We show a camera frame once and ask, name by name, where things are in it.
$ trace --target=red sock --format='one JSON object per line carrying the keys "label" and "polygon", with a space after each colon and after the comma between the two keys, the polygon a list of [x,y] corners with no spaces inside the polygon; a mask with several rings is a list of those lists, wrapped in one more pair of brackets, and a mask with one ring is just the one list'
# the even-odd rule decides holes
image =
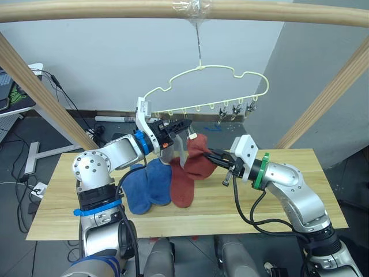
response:
{"label": "red sock", "polygon": [[206,146],[208,138],[204,134],[197,134],[197,138],[187,140],[189,157],[184,164],[184,170],[193,180],[204,180],[214,172],[217,167],[209,161],[203,153],[211,153]]}
{"label": "red sock", "polygon": [[179,164],[179,158],[171,160],[171,200],[179,208],[187,208],[194,199],[195,182],[190,179]]}

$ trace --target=green ring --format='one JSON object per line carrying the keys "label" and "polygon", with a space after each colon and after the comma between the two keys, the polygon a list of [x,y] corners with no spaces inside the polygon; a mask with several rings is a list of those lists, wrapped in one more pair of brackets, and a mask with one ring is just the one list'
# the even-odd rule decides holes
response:
{"label": "green ring", "polygon": [[264,157],[261,160],[260,171],[258,173],[258,176],[256,177],[255,182],[253,183],[254,189],[262,190],[260,184],[264,176],[265,167],[269,163],[269,155],[269,153],[265,153]]}

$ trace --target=floor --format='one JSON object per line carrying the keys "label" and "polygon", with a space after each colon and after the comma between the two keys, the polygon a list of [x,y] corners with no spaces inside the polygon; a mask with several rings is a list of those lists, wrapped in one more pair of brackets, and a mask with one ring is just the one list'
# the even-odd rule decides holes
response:
{"label": "floor", "polygon": [[[95,123],[92,119],[88,119],[88,122],[90,125]],[[103,139],[105,140],[109,140],[115,133],[131,133],[134,129],[134,124],[132,123],[105,122],[103,125],[106,127],[106,131],[103,134]],[[193,124],[193,127],[196,132],[201,132],[208,136],[208,146],[211,148],[229,149],[235,136],[245,134],[242,124],[239,123],[222,123],[221,129],[218,129],[215,128],[213,123],[196,122]],[[41,142],[41,151],[67,145],[67,141],[42,118],[18,120],[12,132],[22,137],[28,143],[33,141]],[[8,134],[4,141],[16,139],[17,137],[14,134]],[[22,143],[19,142],[0,144],[0,183],[14,181],[10,171],[21,149]],[[15,164],[14,172],[17,173],[19,171],[26,157],[27,153],[24,151],[19,161]],[[56,155],[37,162],[36,176],[39,181],[45,184],[48,183],[58,158],[59,155]],[[368,207],[369,168],[361,152],[330,169],[326,169],[325,173],[338,199]],[[18,203],[15,196],[15,185],[1,184],[0,186],[2,189],[0,209],[3,211],[3,215],[6,215],[3,216],[0,227],[0,276],[31,276],[35,242],[26,241],[26,235],[18,230],[16,220]],[[28,204],[29,200],[26,197],[22,206],[25,213],[27,213]],[[369,246],[368,213],[352,208],[349,205],[343,205],[341,208],[350,229],[339,229],[338,233],[349,246],[351,254],[358,263],[363,275],[369,276],[366,262]],[[26,215],[26,221],[30,225],[32,216]],[[262,234],[238,235],[238,238],[255,260],[261,277],[268,277],[263,270],[263,264],[266,261],[279,267],[288,268],[290,276],[299,276],[302,259],[296,239],[270,238]],[[191,276],[195,277],[224,276],[217,266],[213,236],[172,237],[170,240],[174,242],[176,249],[175,271],[177,277],[188,276],[189,272],[191,272]],[[143,270],[145,260],[153,243],[149,239],[140,239],[138,242],[142,261],[141,270]],[[38,242],[33,276],[59,276],[70,266],[70,263],[67,261],[67,254],[72,248],[66,241]],[[75,259],[76,256],[78,256],[78,253],[72,252],[70,258]],[[130,260],[125,276],[133,276],[133,266],[134,263]]]}

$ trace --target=wooden frame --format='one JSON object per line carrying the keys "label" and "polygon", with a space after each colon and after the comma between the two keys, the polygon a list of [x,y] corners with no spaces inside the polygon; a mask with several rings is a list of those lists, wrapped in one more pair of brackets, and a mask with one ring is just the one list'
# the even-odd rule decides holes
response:
{"label": "wooden frame", "polygon": [[[174,9],[176,0],[64,0],[0,5],[0,23],[68,18],[186,18],[188,11]],[[208,19],[268,20],[369,27],[369,11],[335,6],[243,0],[212,0]],[[28,95],[55,119],[84,149],[97,145],[65,109],[48,93],[14,48],[0,34],[0,66]],[[308,130],[369,67],[369,38],[314,100],[277,144],[289,148]]]}

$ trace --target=wooden tabletop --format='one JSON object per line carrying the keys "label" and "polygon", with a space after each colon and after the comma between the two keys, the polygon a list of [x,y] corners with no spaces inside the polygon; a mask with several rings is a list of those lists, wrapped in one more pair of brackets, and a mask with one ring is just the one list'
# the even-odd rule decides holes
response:
{"label": "wooden tabletop", "polygon": [[[317,157],[312,149],[271,149],[260,150],[258,159],[265,152],[276,163],[289,163],[301,170],[306,183],[324,202],[335,228],[348,227],[336,198],[328,184]],[[51,177],[44,198],[33,220],[27,240],[74,240],[78,239],[79,217],[73,215],[78,208],[76,180],[71,171],[75,153],[62,154]],[[148,155],[147,160],[156,158]],[[112,172],[116,182],[127,169]],[[195,196],[188,208],[178,208],[173,203],[166,206],[153,205],[144,215],[133,215],[123,198],[127,217],[137,229],[139,238],[171,237],[180,235],[241,234],[256,233],[256,230],[241,220],[237,213],[233,188],[223,186],[227,171],[217,168],[206,180],[195,182]],[[251,183],[238,182],[239,200],[244,214],[248,215],[255,199],[261,192],[251,188]],[[259,204],[255,220],[281,218],[287,220],[280,202],[271,194]],[[269,231],[288,231],[280,223],[263,226]]]}

